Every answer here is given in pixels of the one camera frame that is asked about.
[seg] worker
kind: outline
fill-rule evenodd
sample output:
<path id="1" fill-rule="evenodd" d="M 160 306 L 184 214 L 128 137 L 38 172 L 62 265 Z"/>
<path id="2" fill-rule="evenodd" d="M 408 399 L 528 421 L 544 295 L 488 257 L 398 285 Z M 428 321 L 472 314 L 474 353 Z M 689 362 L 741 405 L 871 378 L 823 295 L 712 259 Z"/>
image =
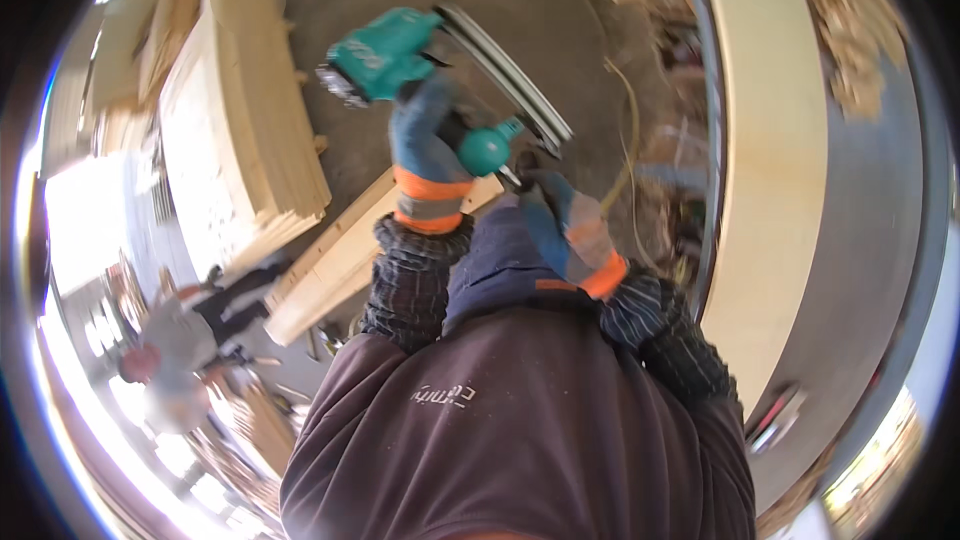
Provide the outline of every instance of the worker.
<path id="1" fill-rule="evenodd" d="M 286 533 L 754 538 L 737 385 L 682 292 L 555 172 L 474 231 L 473 180 L 434 135 L 451 96 L 435 74 L 394 107 L 401 195 L 284 474 Z"/>
<path id="2" fill-rule="evenodd" d="M 150 311 L 138 336 L 138 344 L 126 351 L 117 365 L 124 382 L 146 384 L 163 375 L 165 380 L 180 380 L 214 362 L 225 342 L 270 313 L 261 300 L 254 300 L 224 319 L 224 312 L 242 294 L 255 291 L 276 280 L 289 268 L 279 262 L 247 272 L 224 288 L 201 300 L 202 286 L 189 286 Z"/>

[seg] nail gun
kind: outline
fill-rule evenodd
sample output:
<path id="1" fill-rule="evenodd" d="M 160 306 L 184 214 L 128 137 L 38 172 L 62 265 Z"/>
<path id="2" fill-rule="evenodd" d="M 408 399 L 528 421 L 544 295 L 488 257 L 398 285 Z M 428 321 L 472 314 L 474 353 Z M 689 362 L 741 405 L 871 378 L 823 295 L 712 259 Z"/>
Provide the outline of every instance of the nail gun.
<path id="1" fill-rule="evenodd" d="M 347 106 L 406 102 L 436 67 L 446 66 L 427 53 L 435 30 L 448 34 L 517 109 L 492 127 L 471 128 L 458 111 L 447 114 L 437 136 L 457 153 L 463 168 L 476 176 L 498 172 L 520 186 L 506 163 L 510 142 L 523 129 L 559 159 L 561 146 L 573 138 L 570 126 L 513 59 L 454 4 L 438 4 L 428 13 L 409 7 L 390 9 L 332 44 L 326 63 L 316 69 L 317 76 Z"/>

